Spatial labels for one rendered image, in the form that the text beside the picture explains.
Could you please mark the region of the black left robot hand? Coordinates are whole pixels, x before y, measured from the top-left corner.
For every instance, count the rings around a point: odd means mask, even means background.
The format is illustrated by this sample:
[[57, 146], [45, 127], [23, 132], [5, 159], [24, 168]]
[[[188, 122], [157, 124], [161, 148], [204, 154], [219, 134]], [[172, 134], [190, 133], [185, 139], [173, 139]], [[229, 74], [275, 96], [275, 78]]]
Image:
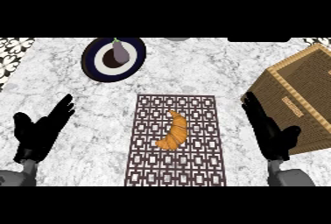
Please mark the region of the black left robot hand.
[[37, 122], [33, 122], [24, 112], [17, 112], [15, 120], [15, 138], [20, 142], [15, 162], [23, 163], [31, 159], [37, 163], [46, 159], [48, 153], [54, 147], [58, 135], [64, 129], [70, 117], [74, 115], [73, 95], [67, 94], [49, 115], [43, 116]]

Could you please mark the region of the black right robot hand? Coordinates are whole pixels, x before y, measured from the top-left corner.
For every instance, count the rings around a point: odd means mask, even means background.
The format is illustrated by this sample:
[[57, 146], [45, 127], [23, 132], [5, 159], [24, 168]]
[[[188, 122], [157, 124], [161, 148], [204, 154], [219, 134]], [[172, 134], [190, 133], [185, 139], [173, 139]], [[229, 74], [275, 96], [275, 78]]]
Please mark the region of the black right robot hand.
[[299, 126], [280, 129], [272, 117], [265, 113], [263, 106], [253, 92], [246, 93], [243, 109], [247, 114], [253, 133], [263, 157], [269, 160], [290, 160], [290, 150], [296, 147], [302, 133]]

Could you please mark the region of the brown wicker basket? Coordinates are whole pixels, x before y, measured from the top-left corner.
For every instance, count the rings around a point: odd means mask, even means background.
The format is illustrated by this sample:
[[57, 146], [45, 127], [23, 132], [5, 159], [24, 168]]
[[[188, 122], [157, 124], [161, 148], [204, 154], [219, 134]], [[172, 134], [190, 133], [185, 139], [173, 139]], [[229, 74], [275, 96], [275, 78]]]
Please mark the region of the brown wicker basket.
[[280, 129], [302, 129], [290, 154], [331, 148], [331, 51], [311, 45], [265, 69], [249, 92]]

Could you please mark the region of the golden brown croissant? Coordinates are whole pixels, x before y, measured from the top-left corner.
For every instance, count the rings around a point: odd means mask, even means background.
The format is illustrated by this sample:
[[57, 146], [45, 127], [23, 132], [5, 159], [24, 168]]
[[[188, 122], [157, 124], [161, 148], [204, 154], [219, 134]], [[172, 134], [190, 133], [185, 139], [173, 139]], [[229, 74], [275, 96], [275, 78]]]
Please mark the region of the golden brown croissant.
[[188, 122], [187, 118], [175, 110], [170, 110], [170, 115], [173, 118], [170, 131], [166, 137], [156, 142], [156, 145], [167, 151], [175, 151], [188, 138]]

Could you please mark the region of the brown patterned placemat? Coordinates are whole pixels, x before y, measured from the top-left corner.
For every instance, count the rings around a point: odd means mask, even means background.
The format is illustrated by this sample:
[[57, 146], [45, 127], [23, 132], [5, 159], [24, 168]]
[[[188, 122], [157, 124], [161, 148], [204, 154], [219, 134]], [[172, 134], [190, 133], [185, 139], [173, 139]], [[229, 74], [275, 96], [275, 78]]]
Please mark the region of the brown patterned placemat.
[[[187, 119], [188, 137], [175, 150], [156, 145], [170, 132], [172, 112]], [[224, 150], [212, 95], [138, 96], [126, 186], [225, 186]]]

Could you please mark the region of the dark blue and white plate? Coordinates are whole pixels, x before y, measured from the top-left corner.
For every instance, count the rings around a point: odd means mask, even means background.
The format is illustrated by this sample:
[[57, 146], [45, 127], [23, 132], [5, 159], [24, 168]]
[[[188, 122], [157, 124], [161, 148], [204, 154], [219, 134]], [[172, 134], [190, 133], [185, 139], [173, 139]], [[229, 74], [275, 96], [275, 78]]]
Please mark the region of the dark blue and white plate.
[[147, 46], [141, 38], [119, 38], [129, 52], [129, 62], [119, 67], [110, 66], [114, 38], [96, 38], [82, 55], [82, 69], [86, 76], [99, 82], [128, 79], [141, 69], [147, 59]]

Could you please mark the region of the purple eggplant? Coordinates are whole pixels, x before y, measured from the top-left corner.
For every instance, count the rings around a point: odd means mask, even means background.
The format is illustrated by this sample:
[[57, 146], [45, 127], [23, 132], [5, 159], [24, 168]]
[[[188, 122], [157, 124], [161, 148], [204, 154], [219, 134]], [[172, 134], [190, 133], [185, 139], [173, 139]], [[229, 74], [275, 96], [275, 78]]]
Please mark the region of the purple eggplant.
[[114, 38], [113, 41], [114, 58], [120, 64], [126, 64], [130, 61], [129, 51], [125, 49], [122, 41]]

